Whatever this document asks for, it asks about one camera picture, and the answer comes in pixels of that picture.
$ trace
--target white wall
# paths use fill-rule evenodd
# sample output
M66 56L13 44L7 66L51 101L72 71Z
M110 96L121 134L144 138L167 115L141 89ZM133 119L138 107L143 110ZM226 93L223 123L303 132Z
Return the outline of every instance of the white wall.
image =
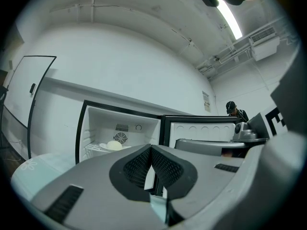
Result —
M295 44L286 46L281 42L275 55L258 62L250 59L212 80L219 115L227 115L228 101L234 101L239 109L245 110L249 119L274 104L270 94L288 69L295 49ZM268 89L254 64L258 66Z
M67 25L40 36L28 55L57 56L51 78L192 115L214 115L208 80L171 50L133 31L102 24ZM211 113L204 110L209 94Z

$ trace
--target black rubber pad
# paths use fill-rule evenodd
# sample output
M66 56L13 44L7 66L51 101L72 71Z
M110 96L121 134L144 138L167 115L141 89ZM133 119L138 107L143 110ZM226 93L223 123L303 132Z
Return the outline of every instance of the black rubber pad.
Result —
M58 223L63 223L82 192L83 188L70 185L49 207L45 214Z
M220 169L222 171L228 171L228 172L233 172L233 173L236 173L239 169L239 167L222 164L222 163L218 163L217 165L215 165L215 168Z

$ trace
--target air conditioning unit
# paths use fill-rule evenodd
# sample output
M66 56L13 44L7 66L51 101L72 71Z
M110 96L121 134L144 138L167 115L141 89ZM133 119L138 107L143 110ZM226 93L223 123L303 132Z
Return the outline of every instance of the air conditioning unit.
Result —
M252 56L256 61L273 55L277 52L280 38L273 27L262 30L249 37Z

